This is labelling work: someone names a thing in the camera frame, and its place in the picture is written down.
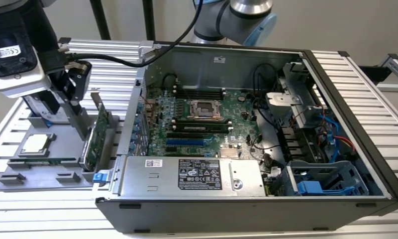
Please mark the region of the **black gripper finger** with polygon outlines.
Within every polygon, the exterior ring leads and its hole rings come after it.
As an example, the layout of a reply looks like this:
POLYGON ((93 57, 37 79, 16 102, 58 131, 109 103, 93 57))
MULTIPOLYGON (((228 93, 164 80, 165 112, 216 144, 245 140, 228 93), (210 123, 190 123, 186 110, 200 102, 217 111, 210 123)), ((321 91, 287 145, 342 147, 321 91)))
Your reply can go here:
POLYGON ((37 93, 37 96, 49 113, 52 115, 57 114, 60 109, 60 103, 56 99, 54 94, 50 91, 41 91, 37 93))
POLYGON ((92 64, 88 61, 74 61, 68 66, 64 86, 65 98, 73 107, 84 99, 92 74, 92 64))

